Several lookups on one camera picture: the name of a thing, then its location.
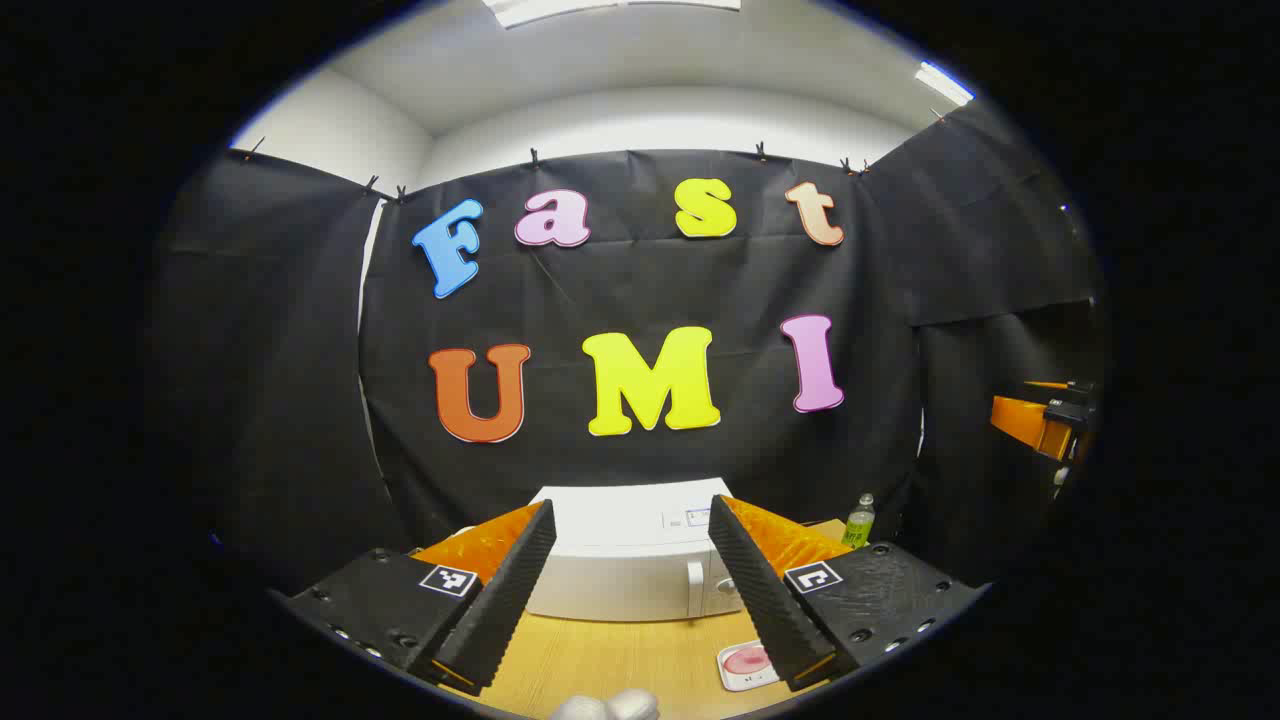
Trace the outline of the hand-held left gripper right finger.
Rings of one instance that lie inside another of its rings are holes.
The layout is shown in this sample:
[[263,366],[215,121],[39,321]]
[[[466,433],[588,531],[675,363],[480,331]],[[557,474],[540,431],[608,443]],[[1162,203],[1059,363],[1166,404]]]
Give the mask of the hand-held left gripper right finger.
[[892,542],[852,550],[814,527],[727,495],[710,501],[708,533],[791,691],[891,662],[989,589]]

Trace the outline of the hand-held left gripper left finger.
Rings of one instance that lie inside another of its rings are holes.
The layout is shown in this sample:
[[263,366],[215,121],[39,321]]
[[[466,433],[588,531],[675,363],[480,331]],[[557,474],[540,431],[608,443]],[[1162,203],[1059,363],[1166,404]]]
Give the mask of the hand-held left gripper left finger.
[[557,539],[532,502],[425,550],[370,550],[283,603],[310,626],[412,676],[492,685]]

